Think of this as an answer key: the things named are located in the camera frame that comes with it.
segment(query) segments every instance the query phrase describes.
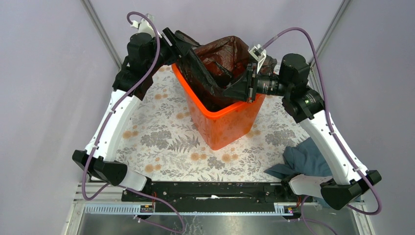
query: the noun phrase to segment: orange bin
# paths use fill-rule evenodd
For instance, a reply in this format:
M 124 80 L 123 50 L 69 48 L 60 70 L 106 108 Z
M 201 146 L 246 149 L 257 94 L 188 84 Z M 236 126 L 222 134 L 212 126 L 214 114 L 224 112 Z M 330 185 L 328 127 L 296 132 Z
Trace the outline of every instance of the orange bin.
M 253 103 L 237 102 L 218 112 L 211 112 L 187 84 L 176 64 L 172 68 L 184 88 L 192 120 L 211 149 L 221 149 L 251 130 L 265 95 L 258 94 Z

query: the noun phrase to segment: flower pattern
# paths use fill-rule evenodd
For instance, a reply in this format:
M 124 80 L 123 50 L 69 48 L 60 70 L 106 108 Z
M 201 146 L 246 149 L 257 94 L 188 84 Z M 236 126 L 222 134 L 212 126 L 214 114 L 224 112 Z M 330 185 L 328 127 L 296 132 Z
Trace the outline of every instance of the flower pattern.
M 153 80 L 117 151 L 119 162 L 152 180 L 279 182 L 263 171 L 283 163 L 286 146 L 308 137 L 285 112 L 281 97 L 267 96 L 251 131 L 213 151 L 193 124 L 172 69 L 161 67 Z

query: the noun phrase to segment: orange bin rim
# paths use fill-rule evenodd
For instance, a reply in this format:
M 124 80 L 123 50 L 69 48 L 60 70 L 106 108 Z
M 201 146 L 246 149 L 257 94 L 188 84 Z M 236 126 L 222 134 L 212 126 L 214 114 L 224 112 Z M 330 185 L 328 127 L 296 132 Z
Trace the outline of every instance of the orange bin rim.
M 183 86 L 184 91 L 190 96 L 190 98 L 193 100 L 193 102 L 196 104 L 196 106 L 200 109 L 202 114 L 208 119 L 217 120 L 217 119 L 223 117 L 224 115 L 226 115 L 228 113 L 231 113 L 235 110 L 240 109 L 241 107 L 243 107 L 245 105 L 248 105 L 248 103 L 246 103 L 246 102 L 239 101 L 239 102 L 231 104 L 230 106 L 228 106 L 228 107 L 226 107 L 222 110 L 219 110 L 217 112 L 211 112 L 211 111 L 206 109 L 206 107 L 202 104 L 202 102 L 199 100 L 197 95 L 190 88 L 189 84 L 184 79 L 182 73 L 179 71 L 179 68 L 177 67 L 177 65 L 173 64 L 171 67 L 172 67 L 173 72 L 176 75 L 177 79 L 179 80 L 180 84 Z

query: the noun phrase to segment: blue towel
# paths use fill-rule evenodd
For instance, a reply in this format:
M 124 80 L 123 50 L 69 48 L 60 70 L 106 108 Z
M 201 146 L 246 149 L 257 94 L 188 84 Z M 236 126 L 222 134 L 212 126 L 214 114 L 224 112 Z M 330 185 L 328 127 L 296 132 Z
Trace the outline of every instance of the blue towel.
M 282 155 L 284 164 L 277 164 L 264 172 L 279 179 L 284 179 L 295 173 L 322 177 L 333 175 L 322 153 L 311 138 L 304 140 L 297 147 L 285 147 Z M 316 199 L 323 207 L 329 207 L 323 199 Z

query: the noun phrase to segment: gray wall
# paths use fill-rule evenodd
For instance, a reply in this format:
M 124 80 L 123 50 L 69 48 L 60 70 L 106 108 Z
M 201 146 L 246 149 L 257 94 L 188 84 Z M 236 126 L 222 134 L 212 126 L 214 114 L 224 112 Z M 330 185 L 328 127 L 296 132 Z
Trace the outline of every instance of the gray wall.
M 413 0 L 353 1 L 321 55 L 335 123 L 383 178 L 377 235 L 415 230 L 414 12 Z
M 0 34 L 0 234 L 56 235 L 117 68 L 80 1 L 2 1 Z
M 158 31 L 180 30 L 201 44 L 235 35 L 249 46 L 264 44 L 280 31 L 305 28 L 318 45 L 342 0 L 91 0 L 114 47 L 122 59 L 135 33 L 126 15 L 130 11 L 156 17 Z M 287 53 L 311 58 L 307 40 L 299 32 L 284 35 L 267 52 L 278 61 Z

